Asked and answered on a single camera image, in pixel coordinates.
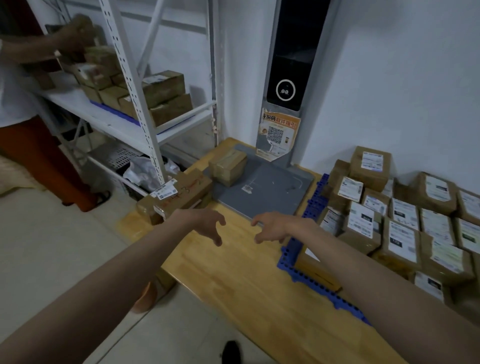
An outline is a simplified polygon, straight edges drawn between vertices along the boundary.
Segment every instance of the barcode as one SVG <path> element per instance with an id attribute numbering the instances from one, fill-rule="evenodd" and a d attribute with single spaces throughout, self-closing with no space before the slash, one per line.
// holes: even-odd
<path id="1" fill-rule="evenodd" d="M 283 138 L 283 130 L 274 128 L 272 126 L 268 127 L 267 140 L 281 144 Z"/>

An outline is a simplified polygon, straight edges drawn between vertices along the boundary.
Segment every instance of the tile floor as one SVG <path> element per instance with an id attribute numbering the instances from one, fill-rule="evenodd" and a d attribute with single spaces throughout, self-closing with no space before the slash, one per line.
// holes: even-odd
<path id="1" fill-rule="evenodd" d="M 89 213 L 63 207 L 50 192 L 0 197 L 0 341 L 127 246 L 115 224 L 133 205 L 122 193 Z M 240 342 L 245 364 L 274 363 L 177 286 L 149 313 L 128 314 L 86 363 L 220 363 L 227 340 Z"/>

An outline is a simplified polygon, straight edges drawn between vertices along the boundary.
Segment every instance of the wooden table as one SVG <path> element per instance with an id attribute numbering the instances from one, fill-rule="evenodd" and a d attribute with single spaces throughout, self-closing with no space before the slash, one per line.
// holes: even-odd
<path id="1" fill-rule="evenodd" d="M 239 141 L 227 139 L 189 169 L 204 170 L 215 153 Z M 320 175 L 314 173 L 315 182 Z M 315 190 L 312 183 L 297 214 Z M 200 300 L 222 312 L 245 336 L 281 364 L 286 363 L 405 363 L 374 328 L 278 269 L 280 244 L 257 245 L 260 231 L 250 222 L 212 202 L 226 226 L 218 226 L 220 248 L 196 232 L 190 233 L 163 264 L 163 269 Z M 119 229 L 138 240 L 152 227 L 134 211 Z"/>

